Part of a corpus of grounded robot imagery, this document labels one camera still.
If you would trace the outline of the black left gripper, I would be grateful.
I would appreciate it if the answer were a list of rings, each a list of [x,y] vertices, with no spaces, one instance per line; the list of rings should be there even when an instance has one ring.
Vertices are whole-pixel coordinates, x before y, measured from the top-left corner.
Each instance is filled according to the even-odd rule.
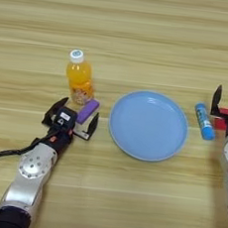
[[[57,154],[61,154],[72,142],[72,138],[74,136],[77,136],[82,140],[90,140],[90,138],[93,136],[98,126],[99,113],[96,113],[91,117],[86,131],[81,130],[77,122],[65,121],[61,119],[53,121],[53,117],[57,114],[57,111],[66,104],[67,100],[68,98],[65,97],[64,99],[59,100],[57,103],[54,103],[44,115],[42,124],[49,128],[47,133],[48,137],[46,139],[37,138],[32,143],[34,146],[36,144],[42,143],[50,146],[57,152]]]

